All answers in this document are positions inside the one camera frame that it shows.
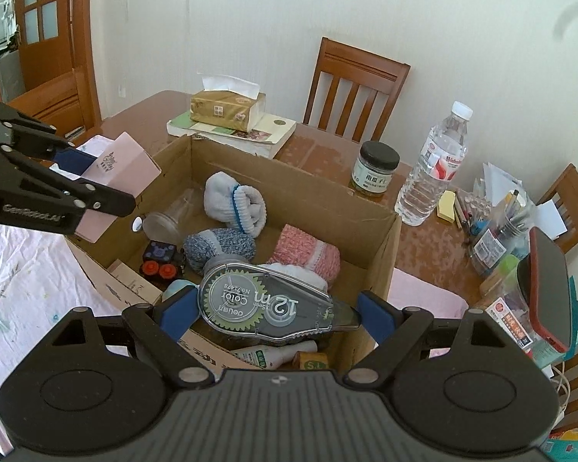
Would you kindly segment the clear plastic jar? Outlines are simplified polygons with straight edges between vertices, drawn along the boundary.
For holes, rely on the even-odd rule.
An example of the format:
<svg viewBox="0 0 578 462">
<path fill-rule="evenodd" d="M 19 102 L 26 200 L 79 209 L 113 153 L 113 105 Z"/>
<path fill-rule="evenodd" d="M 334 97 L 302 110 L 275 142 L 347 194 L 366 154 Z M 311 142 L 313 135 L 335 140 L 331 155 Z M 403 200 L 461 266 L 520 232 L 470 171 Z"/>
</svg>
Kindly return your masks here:
<svg viewBox="0 0 578 462">
<path fill-rule="evenodd" d="M 203 191 L 186 189 L 166 210 L 147 214 L 142 222 L 143 232 L 151 241 L 180 246 L 187 236 L 191 220 L 202 207 Z"/>
</svg>

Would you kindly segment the thick white book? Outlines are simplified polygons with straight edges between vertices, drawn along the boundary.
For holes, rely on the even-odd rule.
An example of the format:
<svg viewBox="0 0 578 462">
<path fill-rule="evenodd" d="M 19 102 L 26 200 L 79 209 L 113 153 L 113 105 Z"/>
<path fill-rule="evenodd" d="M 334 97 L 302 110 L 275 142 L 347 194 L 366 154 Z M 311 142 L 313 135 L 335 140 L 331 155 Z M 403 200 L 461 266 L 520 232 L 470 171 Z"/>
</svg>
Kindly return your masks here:
<svg viewBox="0 0 578 462">
<path fill-rule="evenodd" d="M 295 128 L 294 120 L 270 114 L 265 114 L 248 132 L 194 122 L 189 112 L 167 123 L 167 133 L 172 137 L 205 138 L 266 159 L 276 157 L 293 135 Z"/>
</svg>

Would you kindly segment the pink floral tablecloth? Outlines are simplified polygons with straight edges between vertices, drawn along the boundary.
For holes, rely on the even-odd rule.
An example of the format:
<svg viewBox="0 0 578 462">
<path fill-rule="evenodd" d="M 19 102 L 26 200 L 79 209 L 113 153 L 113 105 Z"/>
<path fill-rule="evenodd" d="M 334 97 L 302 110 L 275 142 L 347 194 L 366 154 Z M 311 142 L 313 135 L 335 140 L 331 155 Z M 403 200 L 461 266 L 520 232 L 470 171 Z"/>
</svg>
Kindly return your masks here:
<svg viewBox="0 0 578 462">
<path fill-rule="evenodd" d="M 191 220 L 188 235 L 213 226 L 202 207 Z M 69 244 L 57 234 L 0 225 L 0 387 L 70 309 L 87 306 L 98 316 L 120 313 L 117 303 L 97 291 Z M 139 302 L 114 277 L 105 279 L 107 289 L 118 288 L 112 293 L 126 308 Z M 468 306 L 458 295 L 399 271 L 395 265 L 386 300 L 401 308 L 420 306 L 438 317 L 451 318 L 461 316 Z M 0 421 L 0 449 L 6 453 L 11 447 Z"/>
</svg>

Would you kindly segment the wooden door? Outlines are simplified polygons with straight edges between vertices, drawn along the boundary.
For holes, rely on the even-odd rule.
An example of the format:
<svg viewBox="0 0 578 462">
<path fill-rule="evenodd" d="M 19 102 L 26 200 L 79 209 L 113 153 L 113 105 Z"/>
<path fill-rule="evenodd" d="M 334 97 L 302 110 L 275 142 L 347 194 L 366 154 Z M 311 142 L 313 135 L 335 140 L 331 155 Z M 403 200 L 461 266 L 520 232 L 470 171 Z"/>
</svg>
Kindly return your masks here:
<svg viewBox="0 0 578 462">
<path fill-rule="evenodd" d="M 0 100 L 82 68 L 98 100 L 91 0 L 0 0 Z"/>
</svg>

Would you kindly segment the black toy with red wheels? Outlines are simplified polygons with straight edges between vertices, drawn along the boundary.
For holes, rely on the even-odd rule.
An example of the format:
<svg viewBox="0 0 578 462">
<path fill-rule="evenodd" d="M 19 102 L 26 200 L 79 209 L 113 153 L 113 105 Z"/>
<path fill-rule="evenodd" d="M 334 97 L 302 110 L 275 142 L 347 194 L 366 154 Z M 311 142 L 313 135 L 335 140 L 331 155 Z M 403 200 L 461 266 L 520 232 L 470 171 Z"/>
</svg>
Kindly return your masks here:
<svg viewBox="0 0 578 462">
<path fill-rule="evenodd" d="M 185 265 L 183 250 L 175 244 L 150 241 L 138 272 L 153 284 L 167 286 L 181 278 Z"/>
</svg>

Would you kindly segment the red case smartphone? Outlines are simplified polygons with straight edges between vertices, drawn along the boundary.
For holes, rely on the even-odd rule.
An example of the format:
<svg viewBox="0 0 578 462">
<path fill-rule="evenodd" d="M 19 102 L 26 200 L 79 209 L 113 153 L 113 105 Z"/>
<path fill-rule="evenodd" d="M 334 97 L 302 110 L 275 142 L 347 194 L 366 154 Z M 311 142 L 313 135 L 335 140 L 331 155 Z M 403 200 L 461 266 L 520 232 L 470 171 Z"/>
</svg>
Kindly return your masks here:
<svg viewBox="0 0 578 462">
<path fill-rule="evenodd" d="M 529 230 L 529 253 L 517 266 L 517 281 L 534 332 L 559 353 L 572 340 L 572 303 L 562 249 L 540 228 Z"/>
</svg>

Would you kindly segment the wooden chair left side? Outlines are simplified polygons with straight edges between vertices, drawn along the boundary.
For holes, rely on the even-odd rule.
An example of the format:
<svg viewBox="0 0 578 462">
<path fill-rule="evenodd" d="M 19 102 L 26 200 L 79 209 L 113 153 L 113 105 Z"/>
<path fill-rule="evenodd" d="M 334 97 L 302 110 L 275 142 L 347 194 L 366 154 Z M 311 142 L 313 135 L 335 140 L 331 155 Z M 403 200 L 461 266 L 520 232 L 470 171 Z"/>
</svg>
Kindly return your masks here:
<svg viewBox="0 0 578 462">
<path fill-rule="evenodd" d="M 67 136 L 77 129 L 91 129 L 100 123 L 98 100 L 82 68 L 73 69 L 9 102 L 16 110 Z"/>
</svg>

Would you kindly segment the wooden chair right side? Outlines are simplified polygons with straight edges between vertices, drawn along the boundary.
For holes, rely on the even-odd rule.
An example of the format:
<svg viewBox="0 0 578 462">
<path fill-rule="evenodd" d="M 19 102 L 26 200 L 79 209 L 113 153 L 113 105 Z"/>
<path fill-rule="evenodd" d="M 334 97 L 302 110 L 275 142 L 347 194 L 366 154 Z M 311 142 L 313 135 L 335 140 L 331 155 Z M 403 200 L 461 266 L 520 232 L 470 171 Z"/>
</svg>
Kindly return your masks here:
<svg viewBox="0 0 578 462">
<path fill-rule="evenodd" d="M 546 203 L 550 199 L 567 228 L 566 233 L 556 239 L 556 244 L 563 253 L 569 253 L 578 245 L 578 169 L 574 164 L 565 168 L 538 203 Z"/>
</svg>

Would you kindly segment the white green tube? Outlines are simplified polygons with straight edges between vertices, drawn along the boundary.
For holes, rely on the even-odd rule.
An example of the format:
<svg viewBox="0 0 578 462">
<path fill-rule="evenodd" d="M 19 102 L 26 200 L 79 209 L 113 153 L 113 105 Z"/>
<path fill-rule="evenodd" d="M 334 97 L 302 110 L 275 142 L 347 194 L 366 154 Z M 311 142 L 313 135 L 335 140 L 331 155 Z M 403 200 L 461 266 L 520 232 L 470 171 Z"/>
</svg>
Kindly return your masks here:
<svg viewBox="0 0 578 462">
<path fill-rule="evenodd" d="M 261 369 L 276 369 L 291 362 L 297 353 L 316 353 L 317 343 L 306 340 L 283 346 L 255 345 L 232 350 L 230 353 L 241 361 Z"/>
</svg>

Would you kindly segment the wooden chair behind table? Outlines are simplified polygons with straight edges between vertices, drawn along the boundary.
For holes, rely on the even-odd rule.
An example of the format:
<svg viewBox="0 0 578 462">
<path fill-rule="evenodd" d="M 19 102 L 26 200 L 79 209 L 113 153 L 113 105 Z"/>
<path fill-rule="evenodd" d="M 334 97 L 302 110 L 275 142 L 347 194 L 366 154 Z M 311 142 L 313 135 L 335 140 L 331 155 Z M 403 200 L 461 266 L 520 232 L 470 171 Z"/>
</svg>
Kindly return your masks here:
<svg viewBox="0 0 578 462">
<path fill-rule="evenodd" d="M 407 63 L 323 37 L 302 123 L 310 123 L 319 82 L 326 75 L 331 81 L 324 96 L 317 128 L 321 131 L 329 128 L 340 84 L 345 81 L 349 84 L 349 93 L 342 104 L 335 135 L 350 135 L 354 142 L 362 142 L 375 103 L 382 97 L 385 103 L 371 133 L 373 141 L 380 141 L 409 72 L 410 66 Z"/>
</svg>

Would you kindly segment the white blue striped sock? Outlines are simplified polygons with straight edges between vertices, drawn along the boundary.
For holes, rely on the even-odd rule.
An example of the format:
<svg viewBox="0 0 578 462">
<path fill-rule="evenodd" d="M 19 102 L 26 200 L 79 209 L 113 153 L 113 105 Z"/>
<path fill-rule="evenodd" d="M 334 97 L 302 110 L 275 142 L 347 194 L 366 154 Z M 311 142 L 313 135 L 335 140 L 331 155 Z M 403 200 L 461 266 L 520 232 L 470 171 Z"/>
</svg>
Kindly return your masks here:
<svg viewBox="0 0 578 462">
<path fill-rule="evenodd" d="M 227 173 L 217 172 L 207 178 L 203 207 L 208 217 L 251 238 L 258 238 L 265 228 L 267 210 L 260 191 L 241 185 Z"/>
</svg>

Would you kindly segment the clear pen holder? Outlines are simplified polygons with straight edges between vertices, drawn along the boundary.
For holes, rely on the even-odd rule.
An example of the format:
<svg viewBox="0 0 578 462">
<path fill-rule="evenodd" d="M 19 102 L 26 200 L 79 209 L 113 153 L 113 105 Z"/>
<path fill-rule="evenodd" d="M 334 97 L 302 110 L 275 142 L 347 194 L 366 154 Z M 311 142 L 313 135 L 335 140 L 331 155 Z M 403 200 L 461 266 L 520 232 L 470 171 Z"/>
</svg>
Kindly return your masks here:
<svg viewBox="0 0 578 462">
<path fill-rule="evenodd" d="M 506 256 L 523 259 L 533 226 L 533 202 L 523 191 L 507 193 L 470 245 L 469 257 L 476 272 L 486 278 Z"/>
</svg>

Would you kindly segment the blue speckled sock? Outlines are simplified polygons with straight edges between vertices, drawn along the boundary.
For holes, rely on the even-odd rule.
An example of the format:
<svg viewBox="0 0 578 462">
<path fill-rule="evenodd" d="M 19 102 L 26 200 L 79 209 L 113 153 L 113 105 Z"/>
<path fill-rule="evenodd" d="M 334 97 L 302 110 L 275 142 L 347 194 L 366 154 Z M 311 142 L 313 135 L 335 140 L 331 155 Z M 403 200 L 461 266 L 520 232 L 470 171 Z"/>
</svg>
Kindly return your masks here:
<svg viewBox="0 0 578 462">
<path fill-rule="evenodd" d="M 234 228 L 205 229 L 186 236 L 182 246 L 188 265 L 198 274 L 215 256 L 240 256 L 250 262 L 257 252 L 255 239 Z"/>
</svg>

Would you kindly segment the labelled plastic container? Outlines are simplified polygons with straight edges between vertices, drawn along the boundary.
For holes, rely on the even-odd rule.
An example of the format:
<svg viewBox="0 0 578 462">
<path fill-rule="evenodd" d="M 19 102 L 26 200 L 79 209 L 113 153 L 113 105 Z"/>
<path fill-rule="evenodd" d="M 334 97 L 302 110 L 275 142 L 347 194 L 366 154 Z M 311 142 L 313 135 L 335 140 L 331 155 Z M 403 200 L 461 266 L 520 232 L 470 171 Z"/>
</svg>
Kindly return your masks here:
<svg viewBox="0 0 578 462">
<path fill-rule="evenodd" d="M 534 330 L 517 274 L 510 273 L 483 299 L 483 309 L 515 343 L 534 360 L 538 368 L 549 366 L 558 354 Z"/>
</svg>

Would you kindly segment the clear water bottle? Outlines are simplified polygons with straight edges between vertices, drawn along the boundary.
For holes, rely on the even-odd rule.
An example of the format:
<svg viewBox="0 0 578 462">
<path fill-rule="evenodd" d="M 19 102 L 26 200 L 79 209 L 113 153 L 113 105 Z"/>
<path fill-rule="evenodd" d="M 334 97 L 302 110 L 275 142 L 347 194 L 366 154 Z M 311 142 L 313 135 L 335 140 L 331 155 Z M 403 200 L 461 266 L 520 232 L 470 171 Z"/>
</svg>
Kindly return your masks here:
<svg viewBox="0 0 578 462">
<path fill-rule="evenodd" d="M 454 101 L 450 114 L 430 128 L 428 137 L 397 196 L 395 212 L 409 226 L 421 225 L 434 211 L 468 151 L 471 107 Z"/>
</svg>

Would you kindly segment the black lid glass jar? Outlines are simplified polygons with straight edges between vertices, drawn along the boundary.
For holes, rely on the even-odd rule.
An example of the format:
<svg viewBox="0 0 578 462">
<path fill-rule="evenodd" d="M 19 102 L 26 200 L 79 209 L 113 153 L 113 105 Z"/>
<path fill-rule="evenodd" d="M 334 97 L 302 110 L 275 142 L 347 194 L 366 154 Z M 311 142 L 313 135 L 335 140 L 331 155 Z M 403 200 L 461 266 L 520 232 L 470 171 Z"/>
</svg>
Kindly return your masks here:
<svg viewBox="0 0 578 462">
<path fill-rule="evenodd" d="M 399 163 L 395 149 L 379 141 L 366 141 L 360 146 L 351 186 L 365 196 L 380 197 L 387 191 Z"/>
</svg>

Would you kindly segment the small brown carton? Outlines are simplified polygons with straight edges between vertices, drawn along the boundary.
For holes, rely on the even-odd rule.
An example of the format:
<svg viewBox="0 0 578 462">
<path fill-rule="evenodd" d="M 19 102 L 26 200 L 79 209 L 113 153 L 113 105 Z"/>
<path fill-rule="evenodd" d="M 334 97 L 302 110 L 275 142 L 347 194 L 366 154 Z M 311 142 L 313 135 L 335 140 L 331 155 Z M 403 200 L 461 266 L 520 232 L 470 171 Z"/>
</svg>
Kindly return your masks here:
<svg viewBox="0 0 578 462">
<path fill-rule="evenodd" d="M 122 285 L 142 300 L 155 306 L 161 299 L 163 291 L 155 287 L 120 260 L 115 260 L 108 268 L 108 272 Z"/>
</svg>

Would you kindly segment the yellow sticky notes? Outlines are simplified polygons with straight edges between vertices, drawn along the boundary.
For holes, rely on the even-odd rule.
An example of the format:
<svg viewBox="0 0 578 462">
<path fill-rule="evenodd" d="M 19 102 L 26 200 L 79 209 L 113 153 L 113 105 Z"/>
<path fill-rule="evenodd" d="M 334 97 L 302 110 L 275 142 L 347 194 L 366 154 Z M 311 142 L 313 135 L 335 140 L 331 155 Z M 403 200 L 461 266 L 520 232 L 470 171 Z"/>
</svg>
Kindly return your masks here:
<svg viewBox="0 0 578 462">
<path fill-rule="evenodd" d="M 453 191 L 446 190 L 436 205 L 436 215 L 438 218 L 449 223 L 455 222 L 455 203 L 456 195 Z"/>
</svg>

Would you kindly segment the yellow tissue pack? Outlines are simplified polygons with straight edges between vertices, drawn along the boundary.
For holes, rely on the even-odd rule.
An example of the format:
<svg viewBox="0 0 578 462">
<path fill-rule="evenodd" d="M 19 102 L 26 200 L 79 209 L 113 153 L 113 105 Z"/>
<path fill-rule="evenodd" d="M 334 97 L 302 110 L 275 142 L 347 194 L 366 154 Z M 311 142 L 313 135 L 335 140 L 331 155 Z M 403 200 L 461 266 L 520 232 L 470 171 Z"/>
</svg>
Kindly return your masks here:
<svg viewBox="0 0 578 462">
<path fill-rule="evenodd" d="M 191 97 L 194 122 L 251 131 L 266 110 L 259 84 L 230 75 L 202 75 L 202 90 Z"/>
</svg>

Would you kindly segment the pink knitted sock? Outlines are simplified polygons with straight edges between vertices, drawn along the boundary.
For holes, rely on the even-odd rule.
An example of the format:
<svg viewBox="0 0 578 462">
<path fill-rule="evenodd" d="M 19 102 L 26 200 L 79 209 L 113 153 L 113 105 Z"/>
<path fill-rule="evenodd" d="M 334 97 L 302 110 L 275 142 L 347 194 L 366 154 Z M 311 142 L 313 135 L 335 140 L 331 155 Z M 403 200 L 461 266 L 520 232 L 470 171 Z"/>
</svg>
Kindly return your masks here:
<svg viewBox="0 0 578 462">
<path fill-rule="evenodd" d="M 332 285 L 340 272 L 339 249 L 286 224 L 274 246 L 270 263 L 294 265 L 312 271 Z"/>
</svg>

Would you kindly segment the brown cardboard box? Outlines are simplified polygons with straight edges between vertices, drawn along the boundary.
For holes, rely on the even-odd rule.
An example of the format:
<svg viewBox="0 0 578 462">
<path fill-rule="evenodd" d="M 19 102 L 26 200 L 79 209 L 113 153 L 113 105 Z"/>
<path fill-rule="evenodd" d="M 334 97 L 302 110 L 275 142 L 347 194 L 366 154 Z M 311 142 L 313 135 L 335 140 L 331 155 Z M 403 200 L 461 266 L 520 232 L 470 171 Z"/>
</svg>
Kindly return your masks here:
<svg viewBox="0 0 578 462">
<path fill-rule="evenodd" d="M 161 174 L 138 197 L 130 216 L 113 222 L 96 243 L 67 238 L 92 284 L 105 299 L 118 304 L 119 312 L 126 303 L 119 303 L 113 295 L 118 288 L 109 290 L 103 285 L 105 278 L 113 278 L 105 268 L 120 260 L 138 270 L 148 242 L 143 233 L 131 230 L 134 218 L 163 211 L 186 189 L 201 190 L 207 178 L 218 171 L 263 195 L 268 217 L 255 240 L 256 264 L 270 259 L 283 227 L 290 224 L 339 249 L 341 269 L 330 288 L 333 296 L 351 306 L 356 306 L 362 290 L 386 299 L 402 227 L 400 218 L 386 206 L 354 194 L 346 185 L 206 139 L 176 139 L 153 159 Z M 325 352 L 331 367 L 345 372 L 373 347 L 365 330 L 341 331 L 331 336 Z"/>
</svg>

